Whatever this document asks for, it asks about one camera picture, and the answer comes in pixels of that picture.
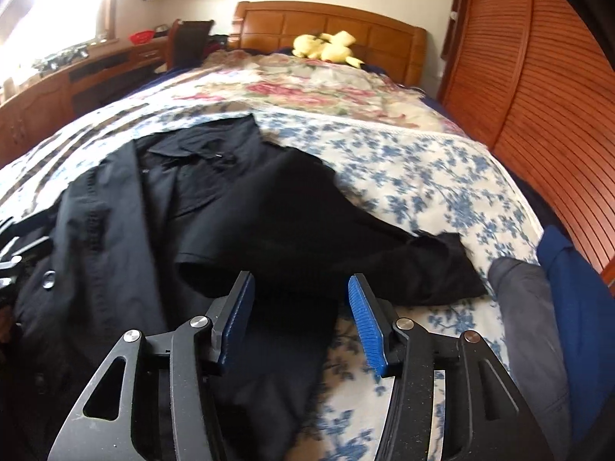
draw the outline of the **wooden wardrobe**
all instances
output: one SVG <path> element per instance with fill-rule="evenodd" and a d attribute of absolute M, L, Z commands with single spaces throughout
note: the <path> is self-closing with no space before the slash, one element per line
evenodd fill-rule
<path fill-rule="evenodd" d="M 615 280 L 615 72 L 566 0 L 466 0 L 440 100 Z"/>

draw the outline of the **red basket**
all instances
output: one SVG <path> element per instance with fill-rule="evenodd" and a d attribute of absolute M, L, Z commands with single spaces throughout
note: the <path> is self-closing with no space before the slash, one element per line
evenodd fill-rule
<path fill-rule="evenodd" d="M 152 38 L 154 37 L 156 33 L 154 31 L 141 31 L 139 33 L 134 33 L 131 37 L 130 37 L 130 41 L 132 41 L 132 43 L 134 45 L 144 45 L 146 43 L 149 43 L 150 41 L 152 41 Z"/>

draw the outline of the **blue flower pattern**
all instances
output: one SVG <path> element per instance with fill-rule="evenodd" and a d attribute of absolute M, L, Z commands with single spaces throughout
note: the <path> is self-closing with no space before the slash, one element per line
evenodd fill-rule
<path fill-rule="evenodd" d="M 322 158 L 336 171 L 341 191 L 357 206 L 407 231 L 459 232 L 482 277 L 491 261 L 502 255 L 536 262 L 535 245 L 542 231 L 519 191 L 481 144 L 450 134 L 286 109 L 249 112 L 267 139 Z M 52 174 L 45 173 L 45 167 L 8 196 L 0 218 L 51 205 L 78 175 L 131 139 L 247 113 L 241 103 L 203 106 L 177 101 L 161 106 L 127 100 L 100 109 L 0 170 L 1 197 L 45 154 L 56 151 L 60 158 L 74 146 Z M 488 290 L 489 296 L 449 307 L 398 307 L 398 312 L 442 334 L 475 329 L 507 365 L 499 308 Z M 439 459 L 442 448 L 444 384 L 444 373 L 436 373 L 429 460 Z M 307 459 L 302 453 L 313 453 L 309 458 L 314 461 L 373 459 L 391 390 L 392 379 L 380 378 L 367 365 L 352 317 L 343 315 L 312 413 L 288 460 Z"/>

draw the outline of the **gray folded clothing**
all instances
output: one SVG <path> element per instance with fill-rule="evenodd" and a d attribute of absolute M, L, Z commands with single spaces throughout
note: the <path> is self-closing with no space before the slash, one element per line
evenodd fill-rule
<path fill-rule="evenodd" d="M 539 265 L 498 258 L 488 274 L 502 311 L 510 373 L 556 461 L 571 444 L 570 398 L 551 288 Z"/>

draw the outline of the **yellow plush toy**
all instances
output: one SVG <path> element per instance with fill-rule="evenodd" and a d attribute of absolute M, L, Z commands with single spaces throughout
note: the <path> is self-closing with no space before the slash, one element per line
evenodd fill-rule
<path fill-rule="evenodd" d="M 321 59 L 335 64 L 346 62 L 360 69 L 363 61 L 353 57 L 349 48 L 355 41 L 356 39 L 346 31 L 340 31 L 336 35 L 323 33 L 318 38 L 304 34 L 294 40 L 293 55 L 300 58 Z"/>

